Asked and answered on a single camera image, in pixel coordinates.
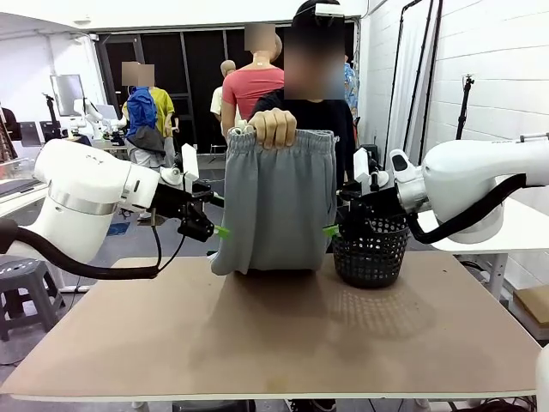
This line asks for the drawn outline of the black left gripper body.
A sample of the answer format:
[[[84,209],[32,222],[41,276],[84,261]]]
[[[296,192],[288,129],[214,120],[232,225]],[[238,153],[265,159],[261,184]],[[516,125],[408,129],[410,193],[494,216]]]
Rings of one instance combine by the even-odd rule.
[[[154,193],[152,208],[165,218],[183,219],[203,212],[203,204],[213,198],[210,185],[194,183],[189,193],[170,185],[159,184]]]

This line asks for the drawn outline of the tall black tripod stand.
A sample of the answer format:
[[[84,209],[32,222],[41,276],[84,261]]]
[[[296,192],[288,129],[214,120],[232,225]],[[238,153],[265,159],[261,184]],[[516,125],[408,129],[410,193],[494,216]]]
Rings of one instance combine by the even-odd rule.
[[[455,134],[456,140],[462,139],[462,132],[467,122],[468,99],[469,99],[471,87],[474,85],[474,83],[475,83],[475,80],[472,74],[466,74],[462,79],[463,94],[462,94],[462,103],[461,103],[460,113],[458,116],[458,122],[456,126],[456,134]]]

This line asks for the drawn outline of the small white side table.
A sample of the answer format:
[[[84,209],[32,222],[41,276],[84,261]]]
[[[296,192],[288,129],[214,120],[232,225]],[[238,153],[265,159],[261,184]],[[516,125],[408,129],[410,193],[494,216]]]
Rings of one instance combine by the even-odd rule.
[[[0,217],[43,199],[47,185],[35,179],[0,180]]]

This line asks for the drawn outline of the black cap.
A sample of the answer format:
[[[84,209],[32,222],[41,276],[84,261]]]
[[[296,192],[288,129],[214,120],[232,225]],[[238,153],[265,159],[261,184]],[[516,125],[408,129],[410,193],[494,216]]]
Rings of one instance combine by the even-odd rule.
[[[310,14],[312,13],[315,15],[315,5],[317,3],[332,3],[332,4],[340,4],[338,0],[308,0],[304,4],[302,4],[298,11],[295,13],[295,17],[303,14]]]

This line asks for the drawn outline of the grey standing board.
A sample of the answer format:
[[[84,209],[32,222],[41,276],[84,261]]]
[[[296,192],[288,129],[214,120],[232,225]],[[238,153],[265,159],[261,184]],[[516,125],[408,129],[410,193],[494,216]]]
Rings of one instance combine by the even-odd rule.
[[[79,75],[50,76],[54,100],[62,117],[79,116],[84,99],[83,87]]]

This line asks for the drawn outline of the white backdrop cloth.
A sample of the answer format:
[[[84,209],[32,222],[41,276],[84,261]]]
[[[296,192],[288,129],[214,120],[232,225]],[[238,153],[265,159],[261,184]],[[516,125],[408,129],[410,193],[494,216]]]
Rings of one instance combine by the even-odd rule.
[[[432,39],[434,0],[411,0],[401,10],[391,84],[387,151],[411,155]]]

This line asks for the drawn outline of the black tablet screen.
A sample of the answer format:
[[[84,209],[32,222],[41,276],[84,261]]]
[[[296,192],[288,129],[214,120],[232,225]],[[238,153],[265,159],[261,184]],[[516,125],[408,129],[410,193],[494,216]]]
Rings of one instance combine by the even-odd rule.
[[[35,122],[20,122],[21,145],[23,147],[40,147],[38,127]]]

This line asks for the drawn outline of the mannequin with floral blue shirt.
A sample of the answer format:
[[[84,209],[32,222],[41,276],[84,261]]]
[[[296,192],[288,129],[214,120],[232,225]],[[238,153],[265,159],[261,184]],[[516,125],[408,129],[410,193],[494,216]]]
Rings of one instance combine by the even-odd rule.
[[[351,111],[353,119],[358,115],[358,80],[354,69],[348,62],[344,63],[344,95],[345,101]]]

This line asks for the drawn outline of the mannequin with yellow shirt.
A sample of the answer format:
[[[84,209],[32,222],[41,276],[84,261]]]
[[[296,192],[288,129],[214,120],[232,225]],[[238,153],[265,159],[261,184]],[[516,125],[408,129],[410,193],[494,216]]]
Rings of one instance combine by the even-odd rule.
[[[156,107],[156,128],[163,137],[165,167],[171,167],[176,158],[173,131],[178,131],[178,118],[174,116],[175,108],[167,91],[158,88],[155,84],[148,90]]]

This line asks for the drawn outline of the person in black t-shirt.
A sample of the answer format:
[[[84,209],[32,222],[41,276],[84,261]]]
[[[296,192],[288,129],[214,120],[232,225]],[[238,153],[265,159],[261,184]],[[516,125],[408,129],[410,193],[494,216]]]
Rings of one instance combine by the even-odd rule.
[[[297,130],[329,130],[335,138],[336,179],[353,177],[353,116],[344,100],[345,18],[293,17],[284,37],[284,83],[256,103],[256,112],[279,108]]]

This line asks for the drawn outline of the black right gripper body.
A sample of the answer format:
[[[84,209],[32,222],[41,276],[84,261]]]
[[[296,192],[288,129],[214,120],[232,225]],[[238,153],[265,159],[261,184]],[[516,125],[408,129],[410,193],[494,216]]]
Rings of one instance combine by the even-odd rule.
[[[393,217],[401,215],[401,204],[394,186],[361,193],[358,182],[345,183],[342,190],[350,196],[350,211],[373,217]]]

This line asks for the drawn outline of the mannequin with cream shirt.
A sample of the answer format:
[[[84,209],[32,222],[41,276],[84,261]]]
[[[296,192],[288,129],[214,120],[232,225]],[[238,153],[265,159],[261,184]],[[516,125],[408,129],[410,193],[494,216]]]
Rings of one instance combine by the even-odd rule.
[[[233,73],[236,70],[236,64],[232,60],[225,60],[220,65],[220,71],[223,78],[226,78],[227,75]],[[217,87],[212,95],[212,100],[210,104],[210,112],[214,115],[220,126],[222,126],[222,116],[221,116],[221,107],[222,107],[222,86]]]

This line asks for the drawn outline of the grey training pants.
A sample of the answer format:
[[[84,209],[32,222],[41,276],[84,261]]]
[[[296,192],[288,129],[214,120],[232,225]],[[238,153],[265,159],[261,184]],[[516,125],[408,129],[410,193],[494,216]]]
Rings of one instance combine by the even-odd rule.
[[[336,142],[329,130],[297,130],[291,146],[264,148],[252,127],[230,130],[216,275],[320,268],[337,209]]]

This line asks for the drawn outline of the black backdrop stand frame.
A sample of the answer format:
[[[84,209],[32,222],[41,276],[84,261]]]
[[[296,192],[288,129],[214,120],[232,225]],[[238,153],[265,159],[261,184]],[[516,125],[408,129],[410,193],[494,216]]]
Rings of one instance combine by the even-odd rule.
[[[422,161],[424,150],[425,150],[425,140],[427,133],[427,123],[428,123],[428,114],[429,106],[431,102],[431,91],[432,83],[435,72],[436,58],[437,58],[437,46],[439,40],[439,33],[442,21],[442,12],[443,12],[443,0],[434,0],[433,15],[432,15],[432,39],[431,39],[431,49],[429,57],[427,58],[426,65],[426,76],[424,82],[424,88],[421,95],[421,103],[419,106],[419,125],[415,129],[414,135],[414,145],[413,152],[411,155],[408,155],[408,158],[414,163],[420,163]],[[383,152],[383,160],[389,160],[389,152],[387,151],[387,133],[386,133],[386,143]]]

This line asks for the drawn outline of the black perforated plastic basket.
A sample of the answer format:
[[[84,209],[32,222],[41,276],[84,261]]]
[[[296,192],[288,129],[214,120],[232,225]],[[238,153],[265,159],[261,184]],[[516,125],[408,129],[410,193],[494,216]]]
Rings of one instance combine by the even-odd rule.
[[[356,288],[386,288],[399,276],[408,239],[409,230],[402,217],[365,216],[363,236],[332,238],[336,273]]]

